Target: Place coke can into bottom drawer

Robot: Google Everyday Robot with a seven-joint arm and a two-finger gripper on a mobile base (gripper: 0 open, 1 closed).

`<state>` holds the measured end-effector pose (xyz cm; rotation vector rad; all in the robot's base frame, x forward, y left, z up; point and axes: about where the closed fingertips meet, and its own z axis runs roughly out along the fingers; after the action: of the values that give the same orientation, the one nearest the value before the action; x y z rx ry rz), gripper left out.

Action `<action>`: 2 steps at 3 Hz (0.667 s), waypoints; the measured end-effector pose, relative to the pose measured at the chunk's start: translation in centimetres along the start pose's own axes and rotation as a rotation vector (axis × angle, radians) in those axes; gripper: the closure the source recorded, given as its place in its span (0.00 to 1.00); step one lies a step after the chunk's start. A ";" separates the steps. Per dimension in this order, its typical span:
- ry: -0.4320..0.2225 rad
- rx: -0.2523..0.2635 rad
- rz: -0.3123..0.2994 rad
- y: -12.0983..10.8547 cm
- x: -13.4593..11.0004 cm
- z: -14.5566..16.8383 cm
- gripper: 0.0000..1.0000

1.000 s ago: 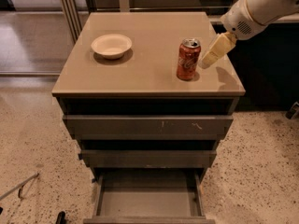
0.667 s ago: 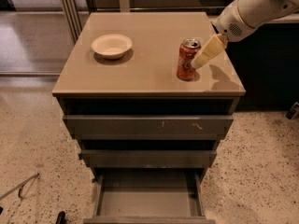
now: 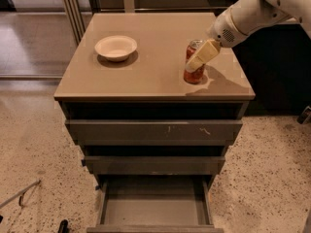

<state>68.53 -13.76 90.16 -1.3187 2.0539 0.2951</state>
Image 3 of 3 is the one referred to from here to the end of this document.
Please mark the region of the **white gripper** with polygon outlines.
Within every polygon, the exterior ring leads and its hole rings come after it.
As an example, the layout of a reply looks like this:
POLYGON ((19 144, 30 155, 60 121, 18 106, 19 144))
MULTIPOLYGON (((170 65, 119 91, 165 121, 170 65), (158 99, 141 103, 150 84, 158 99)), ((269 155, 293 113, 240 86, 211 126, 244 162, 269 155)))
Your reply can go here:
POLYGON ((205 41, 186 63, 189 73, 195 72, 201 66, 216 57, 223 48, 233 48, 247 39, 250 26, 246 10, 239 6, 230 6, 217 16, 207 30, 207 36, 212 39, 205 41))

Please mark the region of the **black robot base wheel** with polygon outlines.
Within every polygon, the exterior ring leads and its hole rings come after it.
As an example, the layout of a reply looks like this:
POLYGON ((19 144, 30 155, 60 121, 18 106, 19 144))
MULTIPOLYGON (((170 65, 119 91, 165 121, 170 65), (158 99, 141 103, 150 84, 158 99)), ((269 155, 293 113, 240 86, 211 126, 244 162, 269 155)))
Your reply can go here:
POLYGON ((297 118, 297 122, 300 124, 306 123, 311 117, 311 107, 307 106, 303 112, 297 118))

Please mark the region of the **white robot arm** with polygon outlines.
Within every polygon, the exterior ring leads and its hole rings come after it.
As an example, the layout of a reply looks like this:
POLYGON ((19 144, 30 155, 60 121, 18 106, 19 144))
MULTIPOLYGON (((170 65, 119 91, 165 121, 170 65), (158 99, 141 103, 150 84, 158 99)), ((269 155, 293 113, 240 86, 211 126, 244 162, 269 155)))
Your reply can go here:
POLYGON ((186 64, 189 73, 216 57, 221 48, 233 48, 256 31, 294 18, 311 38, 311 0, 238 0, 207 30, 208 39, 186 64))

